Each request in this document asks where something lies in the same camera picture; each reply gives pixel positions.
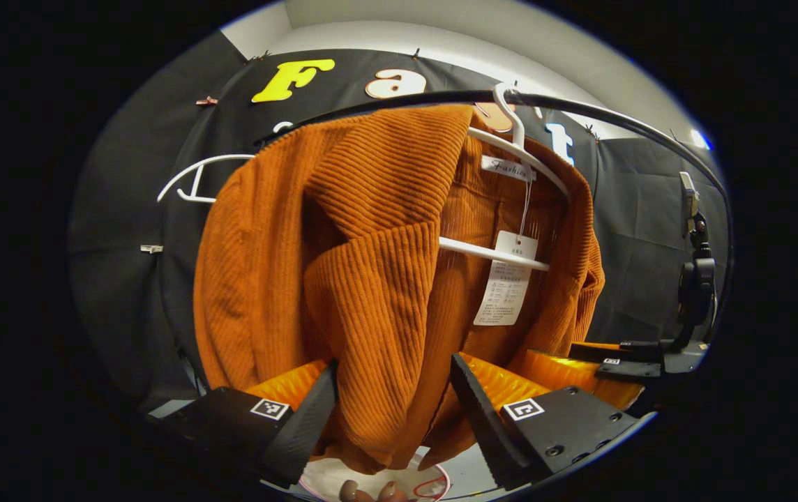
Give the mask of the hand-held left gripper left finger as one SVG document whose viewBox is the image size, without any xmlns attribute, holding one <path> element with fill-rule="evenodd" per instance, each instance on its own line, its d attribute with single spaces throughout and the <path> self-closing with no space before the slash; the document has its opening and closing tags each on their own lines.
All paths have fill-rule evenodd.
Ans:
<svg viewBox="0 0 798 502">
<path fill-rule="evenodd" d="M 204 473 L 297 484 L 338 402 L 335 358 L 306 363 L 249 390 L 208 391 L 151 422 Z"/>
</svg>

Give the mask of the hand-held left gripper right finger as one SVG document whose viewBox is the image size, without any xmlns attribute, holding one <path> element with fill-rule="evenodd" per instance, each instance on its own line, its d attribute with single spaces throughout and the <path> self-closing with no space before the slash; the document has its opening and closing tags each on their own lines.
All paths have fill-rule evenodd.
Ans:
<svg viewBox="0 0 798 502">
<path fill-rule="evenodd" d="M 581 386 L 546 387 L 457 352 L 450 382 L 499 488 L 562 482 L 642 431 Z"/>
</svg>

